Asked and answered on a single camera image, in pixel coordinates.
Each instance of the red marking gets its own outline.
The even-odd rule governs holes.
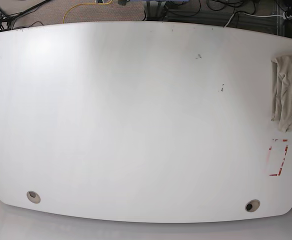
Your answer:
[[[272,146],[269,148],[269,152],[268,152],[268,155],[267,155],[267,161],[266,161],[267,165],[269,163],[271,149],[272,149]]]
[[[267,156],[267,164],[268,164],[268,162],[269,162],[270,151],[271,151],[271,149],[272,149],[272,146],[269,148],[269,152],[268,152],[268,156]],[[286,145],[286,149],[285,149],[285,157],[284,157],[284,160],[282,161],[281,168],[279,169],[279,174],[270,174],[269,176],[280,176],[280,175],[281,175],[282,168],[283,168],[284,163],[285,163],[285,160],[286,160],[287,151],[288,151],[288,145]]]

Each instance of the metal frame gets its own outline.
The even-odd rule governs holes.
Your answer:
[[[162,10],[165,5],[165,1],[144,1],[143,5],[146,11],[147,20],[157,21],[160,16],[162,16]],[[194,14],[194,11],[185,11],[179,9],[171,9],[167,12],[163,21],[171,22],[184,22],[184,23],[195,23],[195,24],[205,24],[212,26],[224,26],[232,13],[227,12],[215,12],[215,11],[200,11],[196,16],[187,17],[186,15]],[[277,4],[274,5],[273,14],[282,14],[282,10]],[[240,22],[237,24],[236,19],[234,19],[229,27],[238,27],[240,29],[247,29],[257,32],[269,33],[278,36],[285,36],[285,26],[282,17],[253,17],[247,15],[240,15]]]
[[[8,31],[11,30],[11,23],[15,20],[17,20],[18,18],[22,17],[24,14],[28,13],[29,11],[40,7],[41,5],[44,5],[47,2],[50,2],[52,0],[44,0],[28,9],[26,9],[25,11],[22,11],[19,14],[16,14],[15,16],[9,16],[7,15],[1,8],[0,8],[0,32],[4,32],[4,31]],[[4,27],[2,26],[2,23],[7,23],[7,28],[4,29]]]

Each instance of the white tabletop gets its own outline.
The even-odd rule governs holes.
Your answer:
[[[285,214],[292,132],[271,122],[271,59],[284,54],[292,39],[184,23],[0,33],[0,200],[131,222]]]
[[[134,223],[28,210],[0,202],[0,240],[286,240],[292,210],[283,216],[212,223]]]

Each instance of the crumpled fabric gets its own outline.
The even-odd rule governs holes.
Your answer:
[[[273,59],[272,69],[272,121],[280,131],[292,131],[292,55]]]

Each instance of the black cable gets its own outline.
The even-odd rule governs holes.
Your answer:
[[[7,17],[9,17],[9,16],[12,16],[12,15],[16,15],[16,14],[20,14],[21,12],[17,12],[17,13],[13,13],[13,14],[9,14],[9,15],[2,15],[2,14],[0,14],[0,19],[1,20],[3,20],[3,19],[7,19]]]
[[[15,29],[26,29],[26,28],[30,28],[30,27],[32,27],[33,25],[35,25],[36,23],[40,23],[42,26],[45,26],[45,24],[43,24],[41,21],[36,21],[36,22],[32,23],[32,24],[29,25],[29,26],[18,26],[18,27],[15,27],[15,28],[12,29],[12,30],[15,30]]]
[[[285,10],[280,6],[280,4],[277,2],[277,0],[274,0],[276,2],[276,4],[278,5],[278,7],[285,12]]]
[[[168,12],[170,12],[171,14],[176,15],[176,16],[180,16],[180,17],[193,17],[193,16],[197,15],[200,12],[200,10],[201,10],[201,2],[200,2],[200,0],[198,0],[198,1],[199,1],[199,4],[200,4],[199,10],[195,14],[192,14],[192,15],[181,15],[181,14],[175,13],[173,11],[170,11],[169,9],[166,9],[166,10]]]
[[[144,13],[145,13],[145,17],[144,17],[143,21],[145,21],[146,20],[146,17],[147,17],[146,11],[144,11]]]
[[[238,28],[238,24],[239,24],[239,16],[240,16],[240,14],[238,14],[236,28]]]
[[[29,25],[27,28],[32,27],[33,25],[35,25],[36,23],[40,23],[42,26],[45,26],[45,24],[43,24],[41,21],[36,21],[33,24]]]
[[[255,14],[256,11],[257,11],[256,4],[255,4],[255,2],[253,0],[252,0],[252,3],[254,4],[254,8],[255,8],[254,11],[253,11],[253,13],[249,13],[249,12],[246,12],[246,11],[236,11],[235,14],[233,15],[232,19],[228,23],[228,25],[233,21],[233,19],[235,18],[236,14],[239,14],[239,13],[250,14],[250,15]]]
[[[183,1],[181,4],[177,4],[177,3],[174,3],[173,1],[168,1],[170,4],[173,4],[173,5],[176,5],[176,6],[182,6],[182,5],[185,5],[187,4],[189,1]]]
[[[222,8],[220,8],[220,9],[213,9],[210,5],[209,5],[209,0],[206,0],[206,3],[207,3],[207,7],[210,9],[210,10],[212,10],[212,11],[215,11],[215,12],[217,12],[217,11],[221,11],[221,10],[223,10],[223,9],[225,9],[226,7],[227,7],[227,5],[223,5],[222,6]]]
[[[211,0],[211,1],[214,1],[214,2],[220,3],[220,4],[224,4],[224,5],[226,5],[228,7],[232,7],[232,8],[240,8],[244,4],[249,2],[249,0],[241,0],[241,1],[237,1],[237,2],[224,2],[224,1],[221,1],[221,0]]]
[[[42,6],[43,6],[43,5],[40,5],[40,6],[37,7],[34,11],[28,12],[28,13],[26,13],[26,14],[23,14],[23,15],[17,17],[17,18],[15,19],[14,23],[12,24],[11,29],[14,28],[14,25],[15,25],[15,23],[16,23],[16,21],[17,21],[18,19],[20,19],[20,18],[22,18],[22,17],[24,17],[24,16],[26,16],[26,15],[28,15],[28,14],[32,14],[32,13],[36,12],[36,11],[37,11],[38,9],[40,9]]]

